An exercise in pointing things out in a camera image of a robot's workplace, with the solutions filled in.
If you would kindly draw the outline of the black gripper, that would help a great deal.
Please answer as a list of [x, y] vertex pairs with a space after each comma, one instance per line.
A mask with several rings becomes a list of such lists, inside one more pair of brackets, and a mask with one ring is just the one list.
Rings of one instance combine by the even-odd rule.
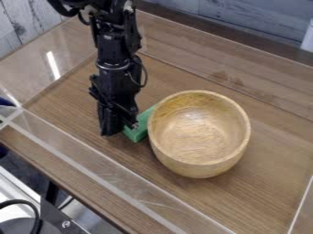
[[90, 94], [98, 100], [98, 118], [101, 134], [111, 136], [129, 125], [137, 125], [138, 106], [136, 95], [145, 85], [142, 81], [142, 63], [126, 61], [113, 65], [97, 63], [99, 73], [91, 75]]

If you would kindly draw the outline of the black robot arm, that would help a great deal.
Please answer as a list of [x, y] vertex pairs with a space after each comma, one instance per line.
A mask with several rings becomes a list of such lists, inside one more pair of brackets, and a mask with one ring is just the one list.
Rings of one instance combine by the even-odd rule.
[[47, 0], [55, 11], [77, 17], [91, 28], [97, 47], [90, 94], [97, 99], [101, 134], [111, 136], [138, 126], [136, 96], [146, 87], [149, 72], [137, 51], [136, 0]]

